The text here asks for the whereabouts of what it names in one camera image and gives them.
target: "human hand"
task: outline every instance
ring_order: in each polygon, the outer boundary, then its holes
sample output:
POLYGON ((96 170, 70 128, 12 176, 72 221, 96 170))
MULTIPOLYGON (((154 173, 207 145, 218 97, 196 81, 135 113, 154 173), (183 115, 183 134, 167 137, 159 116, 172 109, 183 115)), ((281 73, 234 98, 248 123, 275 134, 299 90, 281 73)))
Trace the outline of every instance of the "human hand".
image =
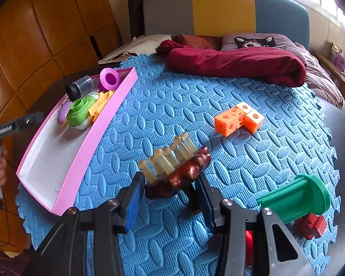
MULTIPOLYGON (((3 156, 7 155, 8 151, 5 147, 3 147, 3 156)), ((0 158, 0 186, 3 186, 6 181, 6 175, 5 175, 5 168, 6 168, 6 159, 4 157, 0 158)))

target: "blue headboard panel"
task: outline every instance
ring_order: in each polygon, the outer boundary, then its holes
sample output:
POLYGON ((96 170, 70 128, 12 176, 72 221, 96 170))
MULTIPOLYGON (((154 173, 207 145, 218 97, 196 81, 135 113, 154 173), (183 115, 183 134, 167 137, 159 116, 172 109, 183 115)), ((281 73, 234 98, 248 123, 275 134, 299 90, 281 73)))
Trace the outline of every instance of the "blue headboard panel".
POLYGON ((277 33, 309 48, 309 16, 293 0, 255 0, 256 32, 277 33))

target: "maroon blanket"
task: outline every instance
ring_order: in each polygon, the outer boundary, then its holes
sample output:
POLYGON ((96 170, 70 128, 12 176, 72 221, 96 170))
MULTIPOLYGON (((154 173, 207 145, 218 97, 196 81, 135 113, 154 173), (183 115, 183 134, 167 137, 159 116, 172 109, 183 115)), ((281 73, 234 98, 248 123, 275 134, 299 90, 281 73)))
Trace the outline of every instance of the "maroon blanket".
POLYGON ((261 81, 299 87, 305 82, 304 64, 281 49, 251 47, 233 51, 196 49, 165 40, 156 49, 168 53, 166 65, 190 75, 223 78, 259 78, 261 81))

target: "bed headboard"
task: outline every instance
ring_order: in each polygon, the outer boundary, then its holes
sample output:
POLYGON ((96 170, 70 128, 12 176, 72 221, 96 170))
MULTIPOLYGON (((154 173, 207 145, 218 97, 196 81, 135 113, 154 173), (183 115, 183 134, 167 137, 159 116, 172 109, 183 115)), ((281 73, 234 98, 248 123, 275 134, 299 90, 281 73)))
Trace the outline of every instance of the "bed headboard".
POLYGON ((225 36, 278 33, 309 47, 309 16, 292 0, 144 0, 144 32, 225 36))

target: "orange linking cube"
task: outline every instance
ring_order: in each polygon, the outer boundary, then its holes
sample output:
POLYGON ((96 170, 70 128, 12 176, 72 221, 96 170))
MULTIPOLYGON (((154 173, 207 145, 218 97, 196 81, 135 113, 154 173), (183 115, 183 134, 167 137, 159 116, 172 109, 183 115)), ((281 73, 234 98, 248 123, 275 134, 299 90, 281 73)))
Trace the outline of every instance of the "orange linking cube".
POLYGON ((264 116, 245 102, 237 104, 215 116, 215 131, 227 137, 244 125, 251 133, 255 133, 264 120, 264 116))

